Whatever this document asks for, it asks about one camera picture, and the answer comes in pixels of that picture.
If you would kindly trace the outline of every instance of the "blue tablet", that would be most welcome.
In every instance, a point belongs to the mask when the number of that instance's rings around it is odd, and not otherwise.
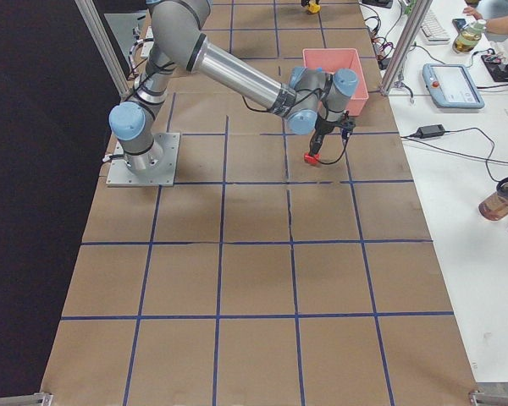
[[[485,106],[465,65],[426,63],[423,79],[438,107],[479,109]]]

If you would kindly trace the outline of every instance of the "power adapter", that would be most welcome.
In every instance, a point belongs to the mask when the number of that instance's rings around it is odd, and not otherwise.
[[[424,125],[423,127],[418,127],[416,133],[410,134],[411,138],[420,138],[422,140],[426,138],[434,138],[441,137],[446,133],[446,130],[442,126],[442,124],[437,125]]]

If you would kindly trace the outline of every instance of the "pink plastic basket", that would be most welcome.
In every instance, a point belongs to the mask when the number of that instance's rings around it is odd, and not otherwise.
[[[369,98],[365,78],[363,77],[362,65],[357,50],[354,48],[328,48],[328,49],[304,49],[303,65],[305,68],[322,68],[326,72],[334,73],[341,68],[352,69],[359,79],[356,93],[348,103],[348,112],[351,116],[359,116],[363,106]]]

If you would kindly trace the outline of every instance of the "yellow object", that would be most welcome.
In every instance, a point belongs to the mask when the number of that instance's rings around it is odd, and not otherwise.
[[[319,4],[316,4],[313,0],[308,2],[308,6],[306,6],[306,10],[311,14],[316,14],[320,11],[320,8],[322,8]]]

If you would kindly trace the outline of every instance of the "white keyboard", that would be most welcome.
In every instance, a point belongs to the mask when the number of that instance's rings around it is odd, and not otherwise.
[[[446,30],[440,26],[436,15],[434,15],[433,11],[430,9],[427,11],[420,31],[428,45],[441,45],[450,42],[450,36]]]

